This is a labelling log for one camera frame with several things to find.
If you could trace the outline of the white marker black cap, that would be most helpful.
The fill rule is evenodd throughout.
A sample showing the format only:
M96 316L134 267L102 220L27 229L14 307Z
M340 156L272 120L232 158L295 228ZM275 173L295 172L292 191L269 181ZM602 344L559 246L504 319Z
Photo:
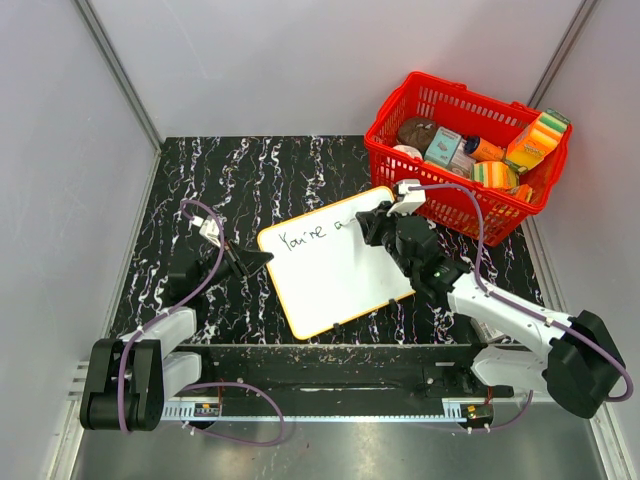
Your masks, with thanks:
M352 225L352 224L353 224L353 225L355 225L355 224L357 224L357 223L358 223L358 220L357 220L356 218L350 218L350 219L346 219L346 220L338 221L338 222L337 222L337 225L338 225L340 228L345 228L345 227L347 227L347 226L349 226L349 225Z

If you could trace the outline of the white board yellow frame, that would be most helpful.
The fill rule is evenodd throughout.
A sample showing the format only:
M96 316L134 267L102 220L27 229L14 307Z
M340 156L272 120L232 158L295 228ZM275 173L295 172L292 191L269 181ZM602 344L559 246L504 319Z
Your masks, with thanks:
M310 339L414 294L385 249L364 243L358 224L337 225L393 199L391 189L376 187L258 234L260 250L274 255L267 269L296 339Z

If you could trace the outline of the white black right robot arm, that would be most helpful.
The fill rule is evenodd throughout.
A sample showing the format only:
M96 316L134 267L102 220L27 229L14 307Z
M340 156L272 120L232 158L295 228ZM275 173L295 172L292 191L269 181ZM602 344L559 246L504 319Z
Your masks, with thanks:
M445 255L425 218L401 215L381 202L356 213L363 240L381 247L411 288L459 315L489 324L519 348L486 346L459 366L456 387L468 396L488 386L509 386L549 395L569 413L592 418L600 406L627 400L633 381L603 320L582 311L575 316L549 310L486 284L478 270ZM624 382L618 397L612 390Z

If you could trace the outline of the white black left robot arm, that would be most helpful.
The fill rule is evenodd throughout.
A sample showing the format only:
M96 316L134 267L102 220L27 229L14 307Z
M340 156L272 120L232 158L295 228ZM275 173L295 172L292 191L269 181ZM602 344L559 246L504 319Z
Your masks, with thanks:
M271 252L242 248L232 241L167 277L165 309L149 324L92 347L79 419L86 430L152 431L165 402L184 387L195 395L211 392L215 369L195 353L176 348L191 337L203 309L202 295L227 278L250 278L274 259Z

